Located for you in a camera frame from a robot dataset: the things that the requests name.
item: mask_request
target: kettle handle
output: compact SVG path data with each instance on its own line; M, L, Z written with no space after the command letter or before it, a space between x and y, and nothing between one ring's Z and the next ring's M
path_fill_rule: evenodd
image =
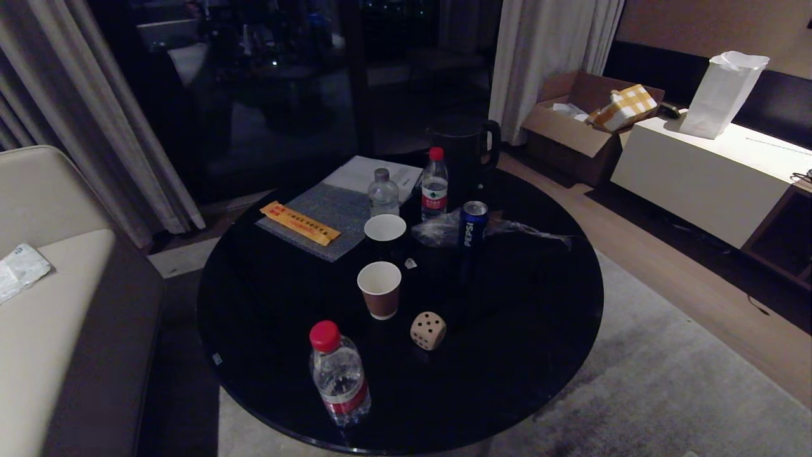
M482 129L490 132L491 135L490 149L488 150L490 157L482 169L483 172L488 172L496 168L496 164L499 163L499 150L502 148L502 130L499 128L499 124L493 120L487 120Z

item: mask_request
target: gray placemat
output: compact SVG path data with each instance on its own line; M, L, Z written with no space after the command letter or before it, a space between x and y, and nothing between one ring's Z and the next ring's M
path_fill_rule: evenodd
M328 262L335 262L364 239L364 224L369 219L369 199L365 194L319 183L285 206L341 234L329 245L322 246L267 217L257 221L257 225Z

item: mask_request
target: bottle label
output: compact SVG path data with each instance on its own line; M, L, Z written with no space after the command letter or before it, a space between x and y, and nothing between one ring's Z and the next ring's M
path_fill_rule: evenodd
M328 411L335 414L347 414L364 402L366 398L366 378L362 377L361 382L348 392L341 395L324 395L322 401Z
M423 207L430 210L442 210L448 204L448 188L431 190L423 188Z

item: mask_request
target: paper cup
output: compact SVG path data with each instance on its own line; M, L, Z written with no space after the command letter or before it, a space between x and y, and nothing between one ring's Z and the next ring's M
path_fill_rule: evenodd
M375 319L387 320L398 311L400 278L400 269L389 262L370 263L358 273L358 288Z
M366 221L364 233L369 238L368 260L392 260L392 252L399 249L406 233L406 221L393 214L376 215Z

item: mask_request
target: wooden shelf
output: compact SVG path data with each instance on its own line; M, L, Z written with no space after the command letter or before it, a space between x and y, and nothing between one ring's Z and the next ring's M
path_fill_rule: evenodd
M741 251L812 290L812 185L790 185Z

